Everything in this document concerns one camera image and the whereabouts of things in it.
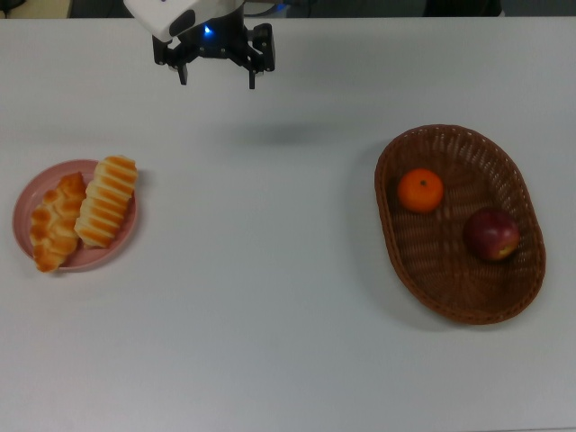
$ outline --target white robot body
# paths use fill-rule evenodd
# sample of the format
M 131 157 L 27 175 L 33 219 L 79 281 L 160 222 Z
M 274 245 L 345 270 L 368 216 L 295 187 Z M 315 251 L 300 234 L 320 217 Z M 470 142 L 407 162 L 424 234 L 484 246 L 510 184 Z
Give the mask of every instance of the white robot body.
M 244 0 L 124 0 L 124 4 L 150 33 L 163 42 L 205 23 L 231 14 Z

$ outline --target pastry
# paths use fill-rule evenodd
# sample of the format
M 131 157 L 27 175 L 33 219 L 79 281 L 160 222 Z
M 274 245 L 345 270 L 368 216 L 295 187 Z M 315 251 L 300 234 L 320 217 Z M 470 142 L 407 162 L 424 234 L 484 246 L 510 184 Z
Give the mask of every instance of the pastry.
M 81 173 L 65 175 L 54 190 L 44 194 L 31 215 L 30 240 L 33 258 L 41 272 L 57 270 L 77 249 L 74 230 L 80 206 L 86 198 Z
M 137 179 L 136 164 L 127 157 L 109 156 L 98 163 L 74 227 L 85 247 L 110 246 L 124 222 Z

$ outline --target pink plate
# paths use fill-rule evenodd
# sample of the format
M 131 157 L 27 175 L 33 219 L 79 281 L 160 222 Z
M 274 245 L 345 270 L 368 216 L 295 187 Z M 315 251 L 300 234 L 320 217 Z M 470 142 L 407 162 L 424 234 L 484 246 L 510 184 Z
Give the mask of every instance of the pink plate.
M 30 242 L 31 215 L 36 206 L 42 202 L 44 194 L 48 190 L 54 189 L 58 185 L 60 178 L 68 174 L 77 173 L 78 171 L 82 173 L 84 182 L 88 185 L 88 182 L 94 177 L 94 170 L 97 163 L 97 160 L 87 159 L 62 162 L 61 164 L 51 166 L 45 171 L 42 171 L 28 183 L 20 194 L 20 197 L 18 197 L 12 218 L 13 233 L 16 237 L 16 242 L 24 254 L 32 258 L 33 248 Z M 60 270 L 87 270 L 112 258 L 121 250 L 121 245 L 129 239 L 130 234 L 136 226 L 135 222 L 137 218 L 138 205 L 136 195 L 134 194 L 126 212 L 126 219 L 110 247 L 107 249 L 84 249 L 82 240 L 80 240 L 78 241 L 77 251 L 68 257 L 68 260 L 60 266 Z

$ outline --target basket rim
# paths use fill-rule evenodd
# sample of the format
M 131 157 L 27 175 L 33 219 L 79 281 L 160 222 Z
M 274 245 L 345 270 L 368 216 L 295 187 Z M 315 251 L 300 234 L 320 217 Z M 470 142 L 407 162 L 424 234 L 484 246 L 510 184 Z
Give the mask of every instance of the basket rim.
M 482 312 L 480 310 L 465 310 L 465 309 L 448 307 L 445 304 L 431 298 L 426 292 L 424 292 L 415 283 L 415 281 L 412 279 L 410 275 L 410 272 L 406 269 L 405 265 L 402 263 L 401 251 L 396 242 L 394 229 L 392 226 L 392 216 L 390 208 L 388 206 L 388 197 L 386 194 L 386 189 L 385 187 L 383 187 L 383 175 L 387 167 L 387 164 L 390 160 L 390 156 L 394 153 L 394 150 L 396 150 L 399 146 L 406 144 L 404 140 L 409 135 L 411 134 L 413 135 L 422 131 L 430 132 L 434 130 L 457 131 L 461 133 L 463 132 L 481 139 L 488 146 L 492 147 L 496 152 L 500 153 L 504 164 L 516 178 L 517 183 L 521 187 L 523 202 L 526 205 L 526 214 L 530 218 L 530 224 L 533 231 L 532 235 L 534 237 L 536 246 L 536 263 L 537 263 L 536 274 L 535 274 L 535 280 L 533 281 L 531 288 L 526 292 L 526 294 L 522 297 L 522 299 L 515 305 L 508 307 L 502 312 L 496 314 L 493 313 L 490 314 L 487 312 Z M 376 170 L 374 173 L 374 185 L 376 190 L 376 200 L 381 215 L 384 239 L 394 271 L 396 272 L 397 276 L 400 278 L 402 283 L 412 293 L 412 295 L 414 295 L 421 303 L 423 303 L 429 309 L 435 311 L 436 313 L 446 318 L 449 318 L 450 320 L 454 320 L 460 323 L 473 324 L 473 325 L 486 325 L 486 324 L 495 324 L 498 322 L 502 322 L 504 320 L 509 320 L 517 316 L 520 312 L 525 310 L 528 307 L 528 305 L 536 298 L 536 296 L 540 292 L 540 288 L 542 287 L 542 283 L 544 281 L 545 276 L 546 253 L 545 253 L 545 244 L 542 235 L 542 230 L 540 228 L 540 225 L 538 224 L 536 212 L 532 204 L 532 200 L 530 199 L 530 194 L 527 190 L 526 183 L 520 173 L 518 166 L 508 155 L 508 153 L 506 153 L 494 141 L 480 134 L 476 130 L 468 129 L 463 126 L 453 124 L 441 124 L 441 123 L 429 124 L 418 126 L 417 128 L 412 128 L 410 130 L 406 130 L 405 132 L 394 138 L 386 146 L 386 148 L 383 150 L 382 154 L 378 158 L 378 163 L 376 165 Z

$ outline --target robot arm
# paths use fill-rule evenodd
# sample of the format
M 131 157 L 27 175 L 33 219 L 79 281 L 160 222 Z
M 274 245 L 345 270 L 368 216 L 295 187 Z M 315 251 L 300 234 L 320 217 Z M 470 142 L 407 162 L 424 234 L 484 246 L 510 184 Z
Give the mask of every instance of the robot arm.
M 178 71 L 187 83 L 187 63 L 198 57 L 230 59 L 249 73 L 275 69 L 272 26 L 249 31 L 244 25 L 244 0 L 124 0 L 134 17 L 152 33 L 154 60 Z M 173 38 L 180 43 L 169 45 Z

